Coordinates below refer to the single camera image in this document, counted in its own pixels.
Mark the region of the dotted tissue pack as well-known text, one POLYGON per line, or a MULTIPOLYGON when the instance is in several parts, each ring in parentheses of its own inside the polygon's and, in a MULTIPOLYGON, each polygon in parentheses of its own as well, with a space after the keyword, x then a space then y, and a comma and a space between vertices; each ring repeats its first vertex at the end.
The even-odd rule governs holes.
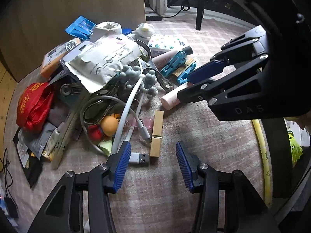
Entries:
POLYGON ((180 50, 189 46, 187 41, 175 35, 153 34, 148 42, 151 57, 157 57, 171 50, 180 50))

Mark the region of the orange red toy figure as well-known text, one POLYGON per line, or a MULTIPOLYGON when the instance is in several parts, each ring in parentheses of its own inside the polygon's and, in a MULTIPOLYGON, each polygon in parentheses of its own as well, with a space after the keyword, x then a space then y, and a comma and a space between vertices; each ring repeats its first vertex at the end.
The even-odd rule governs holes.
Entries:
POLYGON ((87 134, 91 141, 100 142, 105 138, 111 138, 119 125, 121 115, 113 113, 105 116, 98 124, 89 125, 87 127, 87 134))

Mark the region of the orange white box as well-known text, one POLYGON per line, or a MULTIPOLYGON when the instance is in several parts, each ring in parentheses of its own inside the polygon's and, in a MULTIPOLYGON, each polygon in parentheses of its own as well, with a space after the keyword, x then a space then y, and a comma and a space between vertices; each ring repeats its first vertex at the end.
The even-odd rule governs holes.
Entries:
POLYGON ((81 40, 79 38, 74 38, 70 41, 59 44, 57 47, 45 54, 41 64, 41 76, 48 80, 52 73, 59 67, 60 60, 80 43, 81 40))

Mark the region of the wooden board panel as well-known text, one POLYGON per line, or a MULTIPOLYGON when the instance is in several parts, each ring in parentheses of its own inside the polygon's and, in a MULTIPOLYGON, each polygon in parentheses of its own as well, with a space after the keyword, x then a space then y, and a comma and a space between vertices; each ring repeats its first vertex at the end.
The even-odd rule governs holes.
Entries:
POLYGON ((15 79, 10 75, 10 73, 7 71, 7 69, 4 67, 4 65, 1 63, 1 69, 0 69, 0 140, 1 140, 1 158, 3 158, 4 153, 4 130, 5 130, 5 124, 6 124, 6 118, 8 109, 10 106, 10 102, 12 99, 12 95, 14 93, 14 90, 16 88, 17 82, 15 79))

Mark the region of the black storage tray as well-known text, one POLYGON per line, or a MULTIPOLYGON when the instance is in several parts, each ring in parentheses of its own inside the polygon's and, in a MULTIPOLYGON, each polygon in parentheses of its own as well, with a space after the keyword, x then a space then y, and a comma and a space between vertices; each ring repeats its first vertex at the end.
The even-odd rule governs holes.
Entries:
POLYGON ((303 177, 310 161, 310 147, 303 147, 303 154, 296 165, 283 119, 263 119, 272 164, 273 198, 289 198, 303 177))

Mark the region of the pink tube black cap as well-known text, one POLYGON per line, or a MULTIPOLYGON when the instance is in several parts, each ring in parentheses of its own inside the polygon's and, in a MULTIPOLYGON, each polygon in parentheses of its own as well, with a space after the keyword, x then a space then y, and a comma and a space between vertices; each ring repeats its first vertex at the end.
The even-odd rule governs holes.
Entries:
MULTIPOLYGON (((191 48, 191 46, 187 46, 183 49, 181 49, 182 51, 185 52, 186 55, 191 55, 193 54, 193 50, 191 48)), ((164 66, 166 66, 166 64, 171 61, 171 59, 175 56, 175 54, 177 54, 180 50, 170 50, 166 53, 163 53, 161 55, 158 55, 156 57, 152 58, 152 61, 154 63, 154 65, 156 66, 156 68, 158 69, 158 71, 162 70, 162 68, 164 68, 164 66)))

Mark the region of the red fabric bag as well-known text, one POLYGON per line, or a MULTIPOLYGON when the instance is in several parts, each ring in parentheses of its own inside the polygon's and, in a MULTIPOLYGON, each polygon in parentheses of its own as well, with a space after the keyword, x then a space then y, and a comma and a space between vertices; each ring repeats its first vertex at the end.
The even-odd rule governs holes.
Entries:
POLYGON ((48 117, 55 96, 55 87, 32 83, 19 97, 16 124, 31 133, 39 133, 48 117))

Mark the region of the blue foil pouch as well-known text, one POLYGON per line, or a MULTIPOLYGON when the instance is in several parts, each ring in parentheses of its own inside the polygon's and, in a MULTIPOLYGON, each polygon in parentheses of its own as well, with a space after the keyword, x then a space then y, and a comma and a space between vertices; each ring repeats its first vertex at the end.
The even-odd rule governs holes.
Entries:
POLYGON ((86 40, 91 37, 95 26, 96 23, 86 19, 84 16, 79 16, 65 29, 65 32, 71 36, 86 40))

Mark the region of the crumpled white tissue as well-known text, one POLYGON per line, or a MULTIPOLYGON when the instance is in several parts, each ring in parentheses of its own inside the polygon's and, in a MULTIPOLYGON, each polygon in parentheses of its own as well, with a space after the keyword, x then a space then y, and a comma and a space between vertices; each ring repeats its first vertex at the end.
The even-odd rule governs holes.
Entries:
POLYGON ((141 23, 132 32, 133 34, 132 38, 148 42, 154 33, 155 33, 155 27, 152 24, 141 23))

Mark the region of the black power strip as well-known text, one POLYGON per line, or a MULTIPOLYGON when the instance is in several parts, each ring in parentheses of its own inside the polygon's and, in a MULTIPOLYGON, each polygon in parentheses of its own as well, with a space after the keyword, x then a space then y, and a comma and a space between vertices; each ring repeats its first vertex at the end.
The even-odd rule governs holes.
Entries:
POLYGON ((162 21, 162 16, 160 15, 146 15, 145 19, 147 21, 162 21))

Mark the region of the large teal clothespin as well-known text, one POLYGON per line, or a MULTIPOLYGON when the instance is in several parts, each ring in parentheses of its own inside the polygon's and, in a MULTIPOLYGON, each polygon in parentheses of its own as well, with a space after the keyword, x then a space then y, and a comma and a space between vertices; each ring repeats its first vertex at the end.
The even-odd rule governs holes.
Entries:
POLYGON ((162 68, 160 71, 161 75, 168 78, 175 70, 186 62, 186 53, 180 50, 175 56, 162 68))

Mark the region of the wooden clothespin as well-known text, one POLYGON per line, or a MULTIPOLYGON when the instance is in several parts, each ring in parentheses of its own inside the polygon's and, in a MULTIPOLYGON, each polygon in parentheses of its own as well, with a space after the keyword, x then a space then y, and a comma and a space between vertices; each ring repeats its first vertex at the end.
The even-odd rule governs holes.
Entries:
POLYGON ((160 148, 162 142, 162 129, 163 129, 163 116, 164 111, 155 111, 153 130, 151 137, 150 157, 159 158, 160 148))

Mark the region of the yellow shuttlecock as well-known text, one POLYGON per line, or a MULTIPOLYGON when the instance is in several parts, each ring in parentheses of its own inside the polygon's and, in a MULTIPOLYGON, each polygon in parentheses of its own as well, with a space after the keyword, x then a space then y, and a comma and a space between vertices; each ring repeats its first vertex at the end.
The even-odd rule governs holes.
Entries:
POLYGON ((299 143, 295 140, 294 133, 290 129, 288 129, 288 137, 290 142, 290 149, 292 153, 292 162, 293 167, 297 164, 297 161, 301 158, 301 155, 303 154, 303 150, 299 143))

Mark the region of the white round tape dispenser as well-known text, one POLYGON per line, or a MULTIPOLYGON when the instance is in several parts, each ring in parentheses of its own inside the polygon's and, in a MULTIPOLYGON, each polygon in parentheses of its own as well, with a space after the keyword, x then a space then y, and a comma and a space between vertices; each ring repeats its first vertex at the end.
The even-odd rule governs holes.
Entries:
POLYGON ((122 33, 122 27, 116 22, 102 22, 94 26, 91 30, 90 40, 95 42, 101 37, 110 35, 119 35, 122 33))

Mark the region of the white torn mailer pouch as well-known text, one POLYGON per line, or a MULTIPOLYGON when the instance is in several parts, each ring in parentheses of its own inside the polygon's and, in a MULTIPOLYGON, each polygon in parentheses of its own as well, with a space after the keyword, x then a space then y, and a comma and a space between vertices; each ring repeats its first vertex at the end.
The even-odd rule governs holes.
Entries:
POLYGON ((103 36, 70 62, 70 71, 77 73, 81 84, 92 94, 140 54, 138 44, 123 34, 103 36))

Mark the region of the grey ball massager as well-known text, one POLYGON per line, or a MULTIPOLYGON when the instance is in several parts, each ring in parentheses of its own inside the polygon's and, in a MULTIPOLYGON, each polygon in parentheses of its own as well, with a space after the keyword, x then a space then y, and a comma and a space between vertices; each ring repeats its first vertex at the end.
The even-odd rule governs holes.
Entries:
POLYGON ((146 74, 142 73, 142 70, 138 65, 134 67, 124 65, 122 71, 119 73, 119 81, 126 90, 131 91, 141 79, 138 87, 138 93, 146 93, 147 99, 152 99, 158 94, 156 87, 158 82, 156 72, 153 69, 145 69, 143 71, 146 72, 146 74))

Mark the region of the yellow long wrapper stick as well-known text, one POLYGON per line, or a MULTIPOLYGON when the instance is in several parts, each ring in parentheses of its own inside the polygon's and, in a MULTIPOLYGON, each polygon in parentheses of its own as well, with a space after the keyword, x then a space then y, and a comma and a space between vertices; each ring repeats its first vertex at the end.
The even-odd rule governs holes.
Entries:
POLYGON ((264 172, 264 202, 268 208, 272 206, 273 202, 273 180, 272 180, 272 168, 268 156, 268 149, 266 146, 266 140, 264 132, 261 128, 260 121, 258 119, 252 119, 252 125, 255 130, 259 149, 261 153, 261 160, 263 164, 264 172))

